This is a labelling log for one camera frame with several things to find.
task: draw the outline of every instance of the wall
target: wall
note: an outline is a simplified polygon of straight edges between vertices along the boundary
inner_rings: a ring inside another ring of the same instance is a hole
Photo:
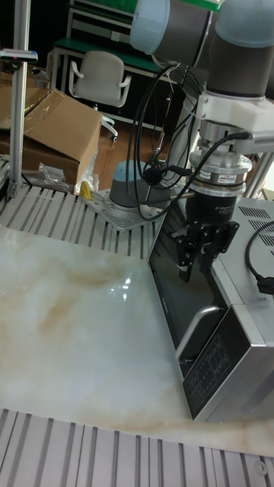
[[[69,0],[32,0],[30,15],[30,49],[38,52],[39,65],[46,65],[46,55],[53,42],[65,37]],[[12,47],[14,0],[0,1],[1,47]]]

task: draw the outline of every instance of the yellow object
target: yellow object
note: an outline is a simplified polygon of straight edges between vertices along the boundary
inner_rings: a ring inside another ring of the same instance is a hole
[[[86,199],[93,199],[87,181],[83,181],[80,188],[80,196]]]

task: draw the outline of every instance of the microwave door handle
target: microwave door handle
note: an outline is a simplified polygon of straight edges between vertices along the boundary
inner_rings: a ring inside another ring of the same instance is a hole
[[[190,340],[191,335],[195,332],[197,326],[199,325],[201,319],[209,314],[218,313],[219,311],[221,311],[221,309],[222,308],[220,308],[219,306],[207,306],[199,310],[198,313],[196,313],[176,350],[175,357],[178,361],[183,353],[183,350],[186,348],[186,345]]]

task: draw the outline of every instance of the marble tabletop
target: marble tabletop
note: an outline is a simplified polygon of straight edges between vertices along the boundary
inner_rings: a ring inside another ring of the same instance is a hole
[[[0,407],[274,456],[274,420],[191,420],[146,262],[0,227],[0,270]]]

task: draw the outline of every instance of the white chair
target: white chair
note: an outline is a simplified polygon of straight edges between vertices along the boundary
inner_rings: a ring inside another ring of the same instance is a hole
[[[122,107],[129,93],[132,77],[124,76],[124,64],[122,59],[114,54],[104,51],[90,51],[85,54],[80,71],[76,62],[71,61],[69,71],[69,92],[74,98],[83,98],[103,103],[112,107]],[[112,140],[117,140],[118,132],[114,129],[114,120],[103,116],[102,125],[112,135]]]

